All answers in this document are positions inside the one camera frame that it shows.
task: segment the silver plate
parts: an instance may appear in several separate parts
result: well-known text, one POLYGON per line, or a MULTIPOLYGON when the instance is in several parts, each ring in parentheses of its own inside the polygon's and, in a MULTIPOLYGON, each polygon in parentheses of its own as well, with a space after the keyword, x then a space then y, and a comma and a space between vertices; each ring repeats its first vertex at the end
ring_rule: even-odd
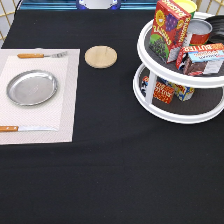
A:
POLYGON ((14 77, 7 86, 7 95, 16 104, 31 106, 50 99, 57 86, 57 80, 50 72, 32 70, 14 77))

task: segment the table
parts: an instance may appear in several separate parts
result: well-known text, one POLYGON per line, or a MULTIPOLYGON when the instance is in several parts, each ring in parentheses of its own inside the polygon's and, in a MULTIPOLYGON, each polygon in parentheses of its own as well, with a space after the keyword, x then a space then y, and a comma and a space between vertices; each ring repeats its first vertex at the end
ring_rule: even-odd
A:
POLYGON ((3 45, 80 48, 73 142, 0 146, 0 220, 9 223, 197 223, 224 220, 224 114, 164 121, 137 101, 137 41, 153 11, 18 11, 3 45), (87 49, 117 62, 96 70, 87 49))

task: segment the can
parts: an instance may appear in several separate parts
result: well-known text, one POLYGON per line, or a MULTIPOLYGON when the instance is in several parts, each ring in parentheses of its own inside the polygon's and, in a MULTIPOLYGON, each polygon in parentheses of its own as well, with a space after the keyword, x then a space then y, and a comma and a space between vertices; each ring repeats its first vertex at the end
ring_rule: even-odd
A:
POLYGON ((183 47, 206 44, 211 32, 212 25, 209 22, 202 19, 192 19, 187 29, 183 47))
POLYGON ((181 8, 191 14, 191 18, 194 18, 194 13, 197 10, 197 5, 191 0, 174 0, 181 8))

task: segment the food package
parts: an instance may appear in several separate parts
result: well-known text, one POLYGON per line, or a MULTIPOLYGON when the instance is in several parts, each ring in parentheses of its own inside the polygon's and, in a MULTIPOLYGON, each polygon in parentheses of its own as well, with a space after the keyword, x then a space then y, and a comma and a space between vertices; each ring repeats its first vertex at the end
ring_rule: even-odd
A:
POLYGON ((224 51, 222 50, 190 52, 183 72, 190 76, 218 73, 223 61, 224 51))
POLYGON ((186 101, 189 100, 195 89, 192 87, 186 87, 186 86, 182 86, 182 85, 178 85, 178 84, 174 84, 172 82, 169 82, 165 79, 160 78, 161 81, 166 84, 167 86, 173 87, 175 90, 175 95, 178 97, 179 100, 181 101, 186 101))
MULTIPOLYGON (((142 79, 141 92, 143 96, 146 96, 146 87, 148 86, 148 81, 149 81, 148 76, 145 76, 142 79)), ((153 97, 163 101, 164 103, 169 104, 173 99, 173 95, 174 95, 174 88, 166 86, 161 82, 156 82, 153 97)))
POLYGON ((149 47, 165 63, 177 59, 190 20, 191 14, 174 1, 157 2, 149 47))
MULTIPOLYGON (((219 44, 206 44, 206 45, 200 45, 200 46, 189 46, 189 47, 182 47, 181 50, 180 50, 180 53, 178 55, 178 58, 177 58, 177 61, 176 61, 176 67, 177 69, 179 70, 182 70, 184 69, 185 67, 185 64, 187 62, 187 59, 189 58, 188 57, 188 54, 189 53, 202 53, 202 52, 208 52, 208 55, 212 52, 212 51, 223 51, 224 50, 224 46, 223 44, 219 43, 219 44)), ((204 69, 205 66, 206 66, 207 63, 204 63, 204 64, 201 64, 201 69, 204 69)))

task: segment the wooden coaster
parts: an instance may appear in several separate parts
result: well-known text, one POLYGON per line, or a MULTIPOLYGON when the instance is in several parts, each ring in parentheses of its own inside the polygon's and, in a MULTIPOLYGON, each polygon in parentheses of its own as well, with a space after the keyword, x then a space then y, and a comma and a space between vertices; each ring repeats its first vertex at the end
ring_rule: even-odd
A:
POLYGON ((108 68, 117 61, 117 53, 107 46, 95 46, 86 51, 85 60, 94 68, 108 68))

